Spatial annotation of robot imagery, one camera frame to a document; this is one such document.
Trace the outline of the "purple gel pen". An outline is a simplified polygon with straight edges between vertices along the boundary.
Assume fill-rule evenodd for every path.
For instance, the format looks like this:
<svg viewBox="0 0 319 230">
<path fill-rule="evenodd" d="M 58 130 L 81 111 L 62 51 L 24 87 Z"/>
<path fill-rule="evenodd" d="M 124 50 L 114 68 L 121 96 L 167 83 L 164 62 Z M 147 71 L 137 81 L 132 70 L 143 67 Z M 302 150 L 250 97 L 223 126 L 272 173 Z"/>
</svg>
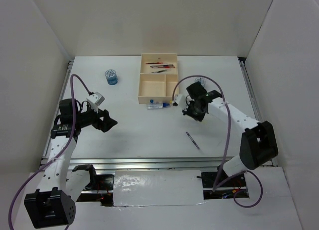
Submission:
<svg viewBox="0 0 319 230">
<path fill-rule="evenodd" d="M 195 140 L 192 138 L 192 136 L 189 134 L 188 131 L 185 132 L 186 135 L 188 136 L 188 138 L 190 139 L 190 141 L 194 144 L 194 146 L 196 147 L 196 149 L 199 151 L 199 153 L 204 156 L 204 152 L 201 150 L 201 148 L 199 147 L 199 145 L 195 142 Z"/>
</svg>

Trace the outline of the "red capped pen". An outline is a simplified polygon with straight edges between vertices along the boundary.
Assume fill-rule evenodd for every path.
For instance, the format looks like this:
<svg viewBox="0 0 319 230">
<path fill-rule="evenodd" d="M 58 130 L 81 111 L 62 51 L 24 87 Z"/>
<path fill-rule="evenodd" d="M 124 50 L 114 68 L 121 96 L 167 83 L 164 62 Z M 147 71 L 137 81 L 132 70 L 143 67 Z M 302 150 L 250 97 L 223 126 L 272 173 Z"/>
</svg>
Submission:
<svg viewBox="0 0 319 230">
<path fill-rule="evenodd" d="M 165 68 L 165 69 L 171 69 L 175 68 L 174 65 L 151 65 L 151 68 L 157 69 L 157 68 Z"/>
</svg>

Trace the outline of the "green gel pen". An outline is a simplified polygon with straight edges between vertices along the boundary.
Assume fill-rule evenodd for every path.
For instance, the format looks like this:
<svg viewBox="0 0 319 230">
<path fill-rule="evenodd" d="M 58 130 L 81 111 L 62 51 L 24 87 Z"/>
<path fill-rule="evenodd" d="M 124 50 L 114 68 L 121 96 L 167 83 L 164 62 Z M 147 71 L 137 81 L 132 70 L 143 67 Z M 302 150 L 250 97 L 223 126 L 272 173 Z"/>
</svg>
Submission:
<svg viewBox="0 0 319 230">
<path fill-rule="evenodd" d="M 163 73 L 163 72 L 165 72 L 165 71 L 167 71 L 167 69 L 153 71 L 153 72 L 150 72 L 150 74 L 158 74 L 158 73 Z"/>
</svg>

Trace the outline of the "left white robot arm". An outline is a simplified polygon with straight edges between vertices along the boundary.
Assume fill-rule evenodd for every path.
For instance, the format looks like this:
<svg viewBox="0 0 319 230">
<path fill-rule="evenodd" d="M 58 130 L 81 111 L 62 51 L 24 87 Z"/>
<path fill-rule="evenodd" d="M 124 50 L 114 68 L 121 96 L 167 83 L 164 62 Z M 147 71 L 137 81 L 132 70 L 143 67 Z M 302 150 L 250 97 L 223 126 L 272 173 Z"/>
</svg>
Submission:
<svg viewBox="0 0 319 230">
<path fill-rule="evenodd" d="M 68 173 L 70 160 L 82 128 L 92 126 L 102 132 L 117 124 L 107 110 L 101 110 L 104 97 L 91 94 L 82 106 L 71 99 L 61 100 L 59 115 L 51 130 L 51 151 L 42 179 L 33 193 L 26 194 L 24 205 L 35 229 L 68 226 L 74 222 L 75 203 L 86 188 L 98 185 L 98 176 L 93 165 L 77 165 Z"/>
</svg>

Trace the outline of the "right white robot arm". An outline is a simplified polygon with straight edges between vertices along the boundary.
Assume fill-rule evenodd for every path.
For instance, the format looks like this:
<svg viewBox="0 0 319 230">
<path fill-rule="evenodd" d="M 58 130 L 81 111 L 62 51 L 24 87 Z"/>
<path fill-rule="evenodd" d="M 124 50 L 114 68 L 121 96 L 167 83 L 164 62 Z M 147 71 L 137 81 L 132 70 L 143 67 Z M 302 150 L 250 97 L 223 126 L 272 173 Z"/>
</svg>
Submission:
<svg viewBox="0 0 319 230">
<path fill-rule="evenodd" d="M 216 90 L 208 92 L 199 82 L 186 88 L 190 100 L 178 94 L 174 101 L 182 108 L 183 115 L 202 121 L 206 114 L 212 115 L 227 124 L 226 143 L 230 131 L 235 129 L 241 137 L 239 153 L 220 164 L 216 180 L 222 186 L 229 186 L 235 174 L 254 170 L 278 155 L 274 128 L 268 121 L 253 119 L 233 105 L 227 103 Z"/>
</svg>

